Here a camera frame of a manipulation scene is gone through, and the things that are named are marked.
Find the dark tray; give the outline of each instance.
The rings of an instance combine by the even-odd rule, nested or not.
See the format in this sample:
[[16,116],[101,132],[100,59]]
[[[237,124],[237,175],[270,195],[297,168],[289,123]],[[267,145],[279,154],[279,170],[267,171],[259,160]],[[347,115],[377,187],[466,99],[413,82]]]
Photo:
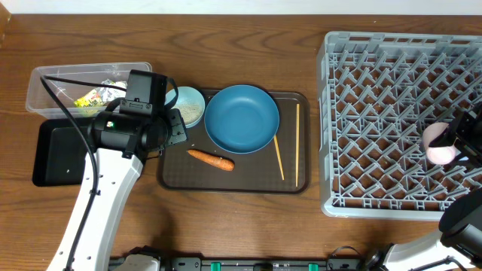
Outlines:
[[[76,119],[85,135],[92,119]],[[81,137],[69,120],[46,120],[38,131],[33,183],[39,187],[80,184],[86,153]]]
[[[206,101],[217,90],[204,90]],[[218,147],[206,133],[204,119],[188,129],[189,141],[165,150],[159,159],[157,180],[168,189],[247,193],[301,193],[310,182],[310,104],[300,93],[269,93],[278,105],[277,133],[285,180],[281,179],[274,141],[252,154],[232,154]],[[295,185],[296,104],[300,104],[300,160],[298,186]],[[191,157],[197,149],[234,161],[226,172]]]

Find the white background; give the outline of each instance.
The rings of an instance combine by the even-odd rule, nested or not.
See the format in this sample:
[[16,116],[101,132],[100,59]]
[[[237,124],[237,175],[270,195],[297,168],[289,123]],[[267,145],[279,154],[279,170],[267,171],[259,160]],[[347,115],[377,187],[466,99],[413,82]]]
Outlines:
[[0,0],[12,14],[482,15],[482,0]]

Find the wooden stick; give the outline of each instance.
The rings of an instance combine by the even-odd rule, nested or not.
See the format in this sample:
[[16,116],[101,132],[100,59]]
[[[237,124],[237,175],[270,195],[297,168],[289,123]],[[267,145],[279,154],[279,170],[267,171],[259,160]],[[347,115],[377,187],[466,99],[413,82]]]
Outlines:
[[300,104],[296,104],[296,187],[298,187],[299,161],[300,161]]
[[281,172],[281,179],[285,180],[285,174],[283,173],[283,165],[281,164],[281,156],[279,155],[278,138],[274,135],[274,145],[276,146],[276,155],[278,156],[279,171]]

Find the orange carrot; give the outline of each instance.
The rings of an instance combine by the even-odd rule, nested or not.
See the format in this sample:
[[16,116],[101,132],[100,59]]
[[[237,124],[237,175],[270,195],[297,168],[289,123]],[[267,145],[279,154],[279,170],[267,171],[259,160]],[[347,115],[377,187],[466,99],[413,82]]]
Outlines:
[[191,156],[219,169],[223,169],[226,171],[232,171],[234,169],[234,163],[229,160],[223,159],[222,157],[205,154],[202,151],[197,150],[188,150],[188,153]]

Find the wooden tabletop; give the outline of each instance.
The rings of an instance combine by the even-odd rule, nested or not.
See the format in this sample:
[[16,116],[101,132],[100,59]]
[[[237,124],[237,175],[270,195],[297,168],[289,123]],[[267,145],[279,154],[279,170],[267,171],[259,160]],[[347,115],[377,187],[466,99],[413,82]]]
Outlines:
[[38,128],[25,110],[31,71],[42,65],[146,61],[178,85],[255,84],[299,91],[310,101],[310,188],[299,196],[175,192],[148,161],[114,242],[205,257],[327,257],[412,241],[437,223],[329,218],[319,199],[316,54],[330,31],[482,35],[482,17],[397,16],[54,16],[13,15],[0,49],[0,269],[44,270],[79,187],[31,181]]

